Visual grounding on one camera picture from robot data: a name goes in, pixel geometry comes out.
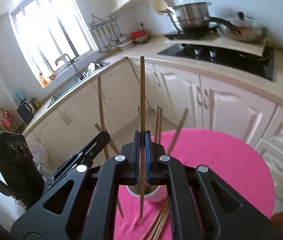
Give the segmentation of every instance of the pot lid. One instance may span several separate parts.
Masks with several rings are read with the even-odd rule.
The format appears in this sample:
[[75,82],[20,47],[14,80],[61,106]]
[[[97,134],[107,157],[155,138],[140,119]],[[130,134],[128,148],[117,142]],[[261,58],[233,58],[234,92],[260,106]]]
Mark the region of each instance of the pot lid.
[[237,12],[237,14],[237,18],[234,17],[227,19],[237,27],[267,27],[264,23],[258,22],[250,17],[245,17],[243,12]]

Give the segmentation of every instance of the stovetop burner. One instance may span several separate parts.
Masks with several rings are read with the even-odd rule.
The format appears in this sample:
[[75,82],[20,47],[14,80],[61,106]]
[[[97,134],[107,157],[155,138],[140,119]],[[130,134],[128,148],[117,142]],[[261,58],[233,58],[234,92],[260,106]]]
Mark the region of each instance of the stovetop burner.
[[192,58],[212,62],[246,71],[270,81],[273,80],[274,51],[269,47],[265,47],[264,55],[260,57],[260,59],[267,58],[267,60],[263,61],[242,57],[232,49],[190,44],[175,44],[159,52],[158,55]]
[[167,34],[164,34],[164,36],[170,40],[199,40],[203,36],[205,36],[210,31],[215,31],[216,27],[201,27],[194,29],[189,32],[170,32]]

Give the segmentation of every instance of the black kettle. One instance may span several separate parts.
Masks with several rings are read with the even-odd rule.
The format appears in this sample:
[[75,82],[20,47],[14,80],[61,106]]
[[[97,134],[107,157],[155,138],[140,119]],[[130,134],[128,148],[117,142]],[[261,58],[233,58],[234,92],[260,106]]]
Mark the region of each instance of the black kettle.
[[23,120],[27,123],[30,123],[34,117],[34,114],[32,113],[32,108],[30,104],[26,101],[26,99],[24,99],[21,102],[20,106],[17,109],[17,112],[23,118]]

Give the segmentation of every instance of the chopstick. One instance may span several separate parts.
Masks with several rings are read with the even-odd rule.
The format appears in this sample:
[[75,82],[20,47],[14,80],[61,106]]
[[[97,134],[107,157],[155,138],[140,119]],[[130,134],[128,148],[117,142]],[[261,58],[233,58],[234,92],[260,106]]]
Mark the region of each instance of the chopstick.
[[144,233],[144,235],[142,236],[141,240],[145,240],[147,235],[149,234],[149,232],[151,231],[151,229],[153,228],[153,226],[157,223],[163,208],[168,204],[168,199],[165,200],[165,202],[163,203],[163,205],[160,207],[160,210],[158,211],[157,216],[155,217],[155,219],[153,220],[153,222],[150,224],[150,226],[148,227],[147,231]]
[[157,143],[160,144],[161,141],[161,132],[162,132],[162,121],[163,121],[163,109],[159,106],[158,107],[158,138],[157,138]]
[[[102,79],[100,76],[97,77],[97,90],[98,90],[98,105],[99,105],[99,118],[101,120],[101,130],[103,132],[106,132],[106,127],[105,127],[105,118],[104,118],[104,109],[103,109],[103,94],[102,94]],[[109,151],[108,151],[108,146],[105,145],[104,147],[104,153],[105,153],[105,158],[106,160],[109,159]],[[118,210],[120,211],[120,216],[123,218],[124,213],[121,208],[120,200],[117,199],[117,207]]]
[[155,118],[156,118],[156,122],[155,122],[155,136],[154,136],[154,142],[157,143],[157,137],[158,137],[158,106],[157,106],[157,108],[156,108]]
[[145,173],[146,173],[146,159],[145,159],[145,58],[141,56],[140,64],[140,208],[139,219],[142,219],[144,209],[144,193],[145,193]]
[[168,151],[166,153],[167,155],[171,155],[172,149],[174,148],[175,143],[177,142],[177,139],[179,137],[180,130],[183,127],[183,125],[184,125],[184,123],[186,121],[187,114],[188,114],[188,109],[185,108],[184,114],[183,114],[183,116],[182,116],[182,118],[181,118],[181,120],[180,120],[180,122],[179,122],[179,124],[178,124],[178,126],[176,128],[176,132],[174,134],[174,137],[172,138],[172,141],[171,141],[171,143],[169,145]]
[[[96,127],[96,129],[97,129],[99,132],[102,131],[102,129],[99,127],[99,125],[98,125],[97,123],[95,123],[95,127]],[[114,150],[114,152],[115,152],[117,155],[120,154],[120,152],[119,152],[119,150],[118,150],[118,148],[117,148],[117,146],[116,146],[116,144],[114,143],[114,141],[113,141],[112,138],[111,138],[111,141],[109,142],[109,145],[110,145],[110,147]]]
[[[158,131],[161,132],[161,124],[160,124],[161,110],[158,108],[156,113],[158,113],[156,115],[156,119],[159,118],[159,120],[158,121],[156,120],[157,127],[156,127],[155,134],[157,133],[157,135],[158,135]],[[185,123],[185,120],[187,118],[187,114],[188,114],[188,109],[185,108],[184,114],[183,114],[183,116],[182,116],[182,118],[181,118],[181,120],[180,120],[180,122],[179,122],[179,124],[177,126],[176,132],[175,132],[175,134],[173,136],[173,139],[172,139],[172,141],[170,143],[167,155],[171,154],[172,149],[174,148],[174,146],[176,144],[176,141],[177,141],[177,139],[179,137],[179,134],[180,134],[180,130],[183,127],[183,125]],[[159,137],[157,137],[157,142],[155,141],[155,143],[158,143],[158,141],[160,142],[160,132],[159,132]],[[163,227],[165,225],[165,222],[166,222],[168,216],[169,216],[168,199],[166,199],[165,202],[163,203],[163,205],[161,206],[157,216],[154,218],[153,222],[150,224],[150,226],[148,227],[147,231],[144,233],[144,235],[141,238],[141,240],[145,240],[146,239],[147,235],[152,230],[152,228],[153,228],[153,231],[151,232],[151,235],[150,235],[149,239],[150,240],[158,240],[159,236],[160,236],[160,233],[163,230]]]

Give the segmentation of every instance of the round table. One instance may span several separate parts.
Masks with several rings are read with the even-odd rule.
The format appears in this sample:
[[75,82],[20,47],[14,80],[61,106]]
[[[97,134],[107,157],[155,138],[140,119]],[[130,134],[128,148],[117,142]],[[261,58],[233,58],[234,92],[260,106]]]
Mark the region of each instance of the round table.
[[[167,151],[175,130],[162,133],[161,144]],[[205,164],[248,200],[266,217],[271,218],[275,190],[269,169],[261,156],[245,142],[230,135],[204,129],[182,129],[171,156],[183,165]],[[139,240],[157,215],[162,203],[145,201],[139,220],[139,198],[120,186],[118,193],[124,218],[116,212],[114,240]],[[160,240],[171,240],[167,219]]]

